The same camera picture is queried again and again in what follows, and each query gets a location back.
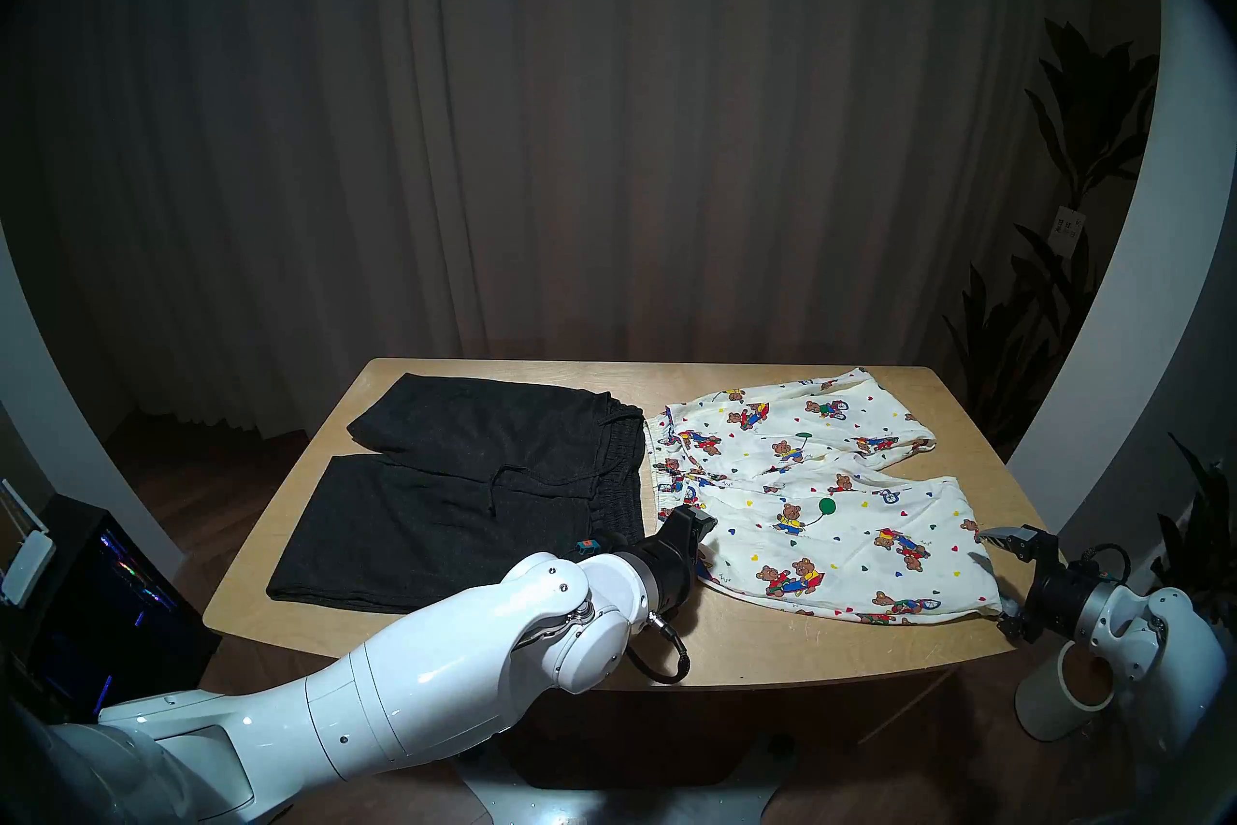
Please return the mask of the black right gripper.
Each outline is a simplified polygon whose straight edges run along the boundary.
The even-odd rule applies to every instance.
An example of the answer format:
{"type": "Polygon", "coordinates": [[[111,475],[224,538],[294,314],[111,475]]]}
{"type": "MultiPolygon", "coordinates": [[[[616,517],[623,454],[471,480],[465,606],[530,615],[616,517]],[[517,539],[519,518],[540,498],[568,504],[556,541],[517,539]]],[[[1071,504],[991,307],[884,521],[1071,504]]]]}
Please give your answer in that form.
{"type": "Polygon", "coordinates": [[[1061,563],[1058,538],[1030,524],[982,529],[977,538],[1034,565],[1023,607],[1012,597],[1001,597],[996,625],[1004,638],[1034,643],[1045,631],[1072,638],[1089,600],[1089,573],[1077,562],[1061,563]]]}

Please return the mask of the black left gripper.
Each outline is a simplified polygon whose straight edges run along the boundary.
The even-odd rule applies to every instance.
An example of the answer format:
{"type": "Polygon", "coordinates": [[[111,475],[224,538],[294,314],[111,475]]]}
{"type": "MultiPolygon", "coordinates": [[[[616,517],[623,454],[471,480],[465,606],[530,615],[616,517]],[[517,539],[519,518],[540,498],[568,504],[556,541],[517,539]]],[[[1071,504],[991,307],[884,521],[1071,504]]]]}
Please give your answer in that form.
{"type": "Polygon", "coordinates": [[[640,560],[652,576],[657,597],[649,610],[669,621],[689,599],[696,580],[696,559],[703,539],[717,519],[695,506],[680,505],[668,513],[668,523],[654,534],[627,545],[627,554],[640,560]]]}

